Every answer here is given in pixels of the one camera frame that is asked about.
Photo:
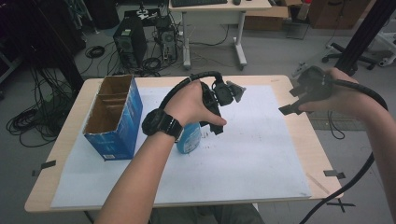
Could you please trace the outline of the white metal frame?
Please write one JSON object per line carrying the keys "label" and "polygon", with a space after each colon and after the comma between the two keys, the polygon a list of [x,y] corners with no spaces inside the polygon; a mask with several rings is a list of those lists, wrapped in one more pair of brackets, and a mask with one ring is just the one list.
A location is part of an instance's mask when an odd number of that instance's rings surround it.
{"label": "white metal frame", "polygon": [[391,55],[383,58],[378,65],[385,67],[392,64],[396,60],[396,33],[380,32],[376,35],[375,40],[391,52]]}

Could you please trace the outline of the white desk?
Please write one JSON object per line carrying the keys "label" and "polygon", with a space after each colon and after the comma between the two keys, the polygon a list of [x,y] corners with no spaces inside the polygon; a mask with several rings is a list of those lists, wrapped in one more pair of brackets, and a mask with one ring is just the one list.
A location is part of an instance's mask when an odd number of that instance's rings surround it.
{"label": "white desk", "polygon": [[263,10],[272,7],[269,0],[242,0],[240,6],[233,4],[233,0],[228,0],[227,4],[196,6],[196,7],[172,7],[168,0],[168,9],[171,12],[181,14],[182,31],[185,32],[187,25],[192,23],[209,24],[236,24],[237,35],[233,39],[233,46],[238,58],[238,66],[241,70],[248,65],[243,47],[242,36],[244,31],[245,16],[250,10]]}

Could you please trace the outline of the blue cardboard box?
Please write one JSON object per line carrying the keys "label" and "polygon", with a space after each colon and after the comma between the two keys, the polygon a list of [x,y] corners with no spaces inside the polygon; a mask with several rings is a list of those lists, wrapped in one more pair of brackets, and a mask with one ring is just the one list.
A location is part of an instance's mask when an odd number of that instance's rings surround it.
{"label": "blue cardboard box", "polygon": [[85,127],[85,138],[105,161],[134,156],[143,104],[133,75],[105,77]]}

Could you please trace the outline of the black tape strip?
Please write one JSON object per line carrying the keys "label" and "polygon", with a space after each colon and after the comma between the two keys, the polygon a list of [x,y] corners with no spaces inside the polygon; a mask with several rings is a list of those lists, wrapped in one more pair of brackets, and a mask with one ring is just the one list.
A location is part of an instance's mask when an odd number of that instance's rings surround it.
{"label": "black tape strip", "polygon": [[56,160],[46,161],[37,170],[32,171],[32,176],[39,176],[41,171],[56,165]]}
{"label": "black tape strip", "polygon": [[343,172],[337,172],[336,170],[325,170],[323,171],[323,173],[325,174],[325,176],[335,176],[337,179],[346,178]]}

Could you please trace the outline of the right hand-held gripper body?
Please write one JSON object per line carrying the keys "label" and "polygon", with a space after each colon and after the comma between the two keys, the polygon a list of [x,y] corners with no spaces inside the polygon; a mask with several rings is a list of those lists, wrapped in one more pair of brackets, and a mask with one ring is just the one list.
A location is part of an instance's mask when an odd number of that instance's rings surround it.
{"label": "right hand-held gripper body", "polygon": [[332,94],[332,77],[315,65],[305,69],[297,79],[297,86],[304,86],[302,101],[320,101]]}

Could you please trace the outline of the black wrist watch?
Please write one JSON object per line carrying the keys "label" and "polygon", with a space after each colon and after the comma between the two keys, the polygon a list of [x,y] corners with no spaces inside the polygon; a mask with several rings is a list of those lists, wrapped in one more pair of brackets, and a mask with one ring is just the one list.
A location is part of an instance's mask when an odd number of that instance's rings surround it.
{"label": "black wrist watch", "polygon": [[157,132],[173,136],[177,142],[183,133],[183,127],[179,121],[168,115],[163,109],[156,108],[149,112],[142,122],[142,131],[147,136]]}

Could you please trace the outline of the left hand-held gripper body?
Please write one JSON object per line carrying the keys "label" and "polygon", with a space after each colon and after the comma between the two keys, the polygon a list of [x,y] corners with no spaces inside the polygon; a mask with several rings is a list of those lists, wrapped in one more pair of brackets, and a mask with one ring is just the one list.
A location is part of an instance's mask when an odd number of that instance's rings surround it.
{"label": "left hand-held gripper body", "polygon": [[204,106],[218,116],[220,115],[219,106],[229,105],[233,100],[239,103],[246,90],[231,81],[220,82],[214,89],[210,89],[204,82],[201,85]]}

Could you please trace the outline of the beige tape strip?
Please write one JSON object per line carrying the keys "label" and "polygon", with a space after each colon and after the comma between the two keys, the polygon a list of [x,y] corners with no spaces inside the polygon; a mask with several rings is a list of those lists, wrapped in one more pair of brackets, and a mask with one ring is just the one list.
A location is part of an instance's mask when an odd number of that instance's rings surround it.
{"label": "beige tape strip", "polygon": [[320,188],[326,194],[330,194],[330,192],[318,180],[316,180],[311,174],[306,174],[306,175],[318,188]]}

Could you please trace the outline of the person's right hand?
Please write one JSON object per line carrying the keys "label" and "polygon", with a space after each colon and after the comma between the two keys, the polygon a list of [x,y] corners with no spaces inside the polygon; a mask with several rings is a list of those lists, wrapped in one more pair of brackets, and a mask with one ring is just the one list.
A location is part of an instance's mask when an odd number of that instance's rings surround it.
{"label": "person's right hand", "polygon": [[304,112],[331,110],[364,120],[375,108],[375,104],[376,101],[364,93],[335,86],[328,99],[304,103],[299,106],[299,109]]}

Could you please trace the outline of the black office chair base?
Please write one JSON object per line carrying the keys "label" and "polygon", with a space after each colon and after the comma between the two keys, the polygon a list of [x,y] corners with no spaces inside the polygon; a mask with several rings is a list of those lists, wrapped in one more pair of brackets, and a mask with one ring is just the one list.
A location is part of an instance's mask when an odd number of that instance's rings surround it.
{"label": "black office chair base", "polygon": [[[331,43],[330,45],[326,46],[326,49],[329,50],[328,53],[325,54],[325,56],[321,59],[323,63],[327,63],[330,59],[339,59],[343,56],[344,51],[346,50],[342,46],[336,44],[336,43]],[[368,57],[365,57],[361,55],[358,58],[359,62],[367,63],[366,68],[368,70],[373,70],[375,66],[377,65],[377,61]]]}

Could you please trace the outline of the white mat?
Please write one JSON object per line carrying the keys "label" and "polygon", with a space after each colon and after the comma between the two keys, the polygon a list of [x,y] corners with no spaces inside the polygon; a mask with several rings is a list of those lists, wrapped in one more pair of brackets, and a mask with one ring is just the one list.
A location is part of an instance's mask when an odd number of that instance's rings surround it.
{"label": "white mat", "polygon": [[[155,203],[158,206],[307,199],[304,169],[269,85],[250,85],[242,100],[220,110],[227,124],[207,127],[193,152],[172,149]],[[54,209],[101,206],[128,165],[106,161],[80,134],[51,202]]]}

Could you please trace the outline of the black tape cross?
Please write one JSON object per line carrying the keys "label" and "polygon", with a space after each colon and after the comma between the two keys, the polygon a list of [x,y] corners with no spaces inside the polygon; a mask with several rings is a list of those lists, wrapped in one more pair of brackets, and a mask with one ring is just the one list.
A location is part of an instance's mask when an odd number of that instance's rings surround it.
{"label": "black tape cross", "polygon": [[345,213],[346,209],[348,207],[356,207],[356,204],[354,204],[354,203],[343,203],[341,201],[341,199],[337,199],[335,202],[327,202],[326,205],[338,206],[341,209],[342,213]]}

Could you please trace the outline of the dark curtain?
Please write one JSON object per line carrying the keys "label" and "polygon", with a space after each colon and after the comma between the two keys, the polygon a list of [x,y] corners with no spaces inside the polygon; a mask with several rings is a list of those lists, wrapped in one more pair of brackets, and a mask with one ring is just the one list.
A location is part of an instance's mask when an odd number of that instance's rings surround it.
{"label": "dark curtain", "polygon": [[72,92],[81,90],[84,80],[74,54],[83,41],[64,0],[0,0],[0,27],[47,82],[47,69],[57,68]]}

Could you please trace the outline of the black keyboard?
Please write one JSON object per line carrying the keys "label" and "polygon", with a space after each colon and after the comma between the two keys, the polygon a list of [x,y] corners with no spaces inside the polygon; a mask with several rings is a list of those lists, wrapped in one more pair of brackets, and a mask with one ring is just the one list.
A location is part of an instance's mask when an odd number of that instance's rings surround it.
{"label": "black keyboard", "polygon": [[196,7],[227,4],[228,0],[170,0],[172,7]]}

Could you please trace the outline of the person's left hand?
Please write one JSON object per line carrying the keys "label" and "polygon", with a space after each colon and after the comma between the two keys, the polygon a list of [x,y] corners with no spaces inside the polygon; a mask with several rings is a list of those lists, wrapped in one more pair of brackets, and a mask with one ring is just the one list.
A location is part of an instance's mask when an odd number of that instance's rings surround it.
{"label": "person's left hand", "polygon": [[203,104],[202,85],[199,80],[189,83],[178,91],[167,103],[164,111],[176,119],[181,126],[206,121],[215,125],[226,125],[227,121],[210,112]]}

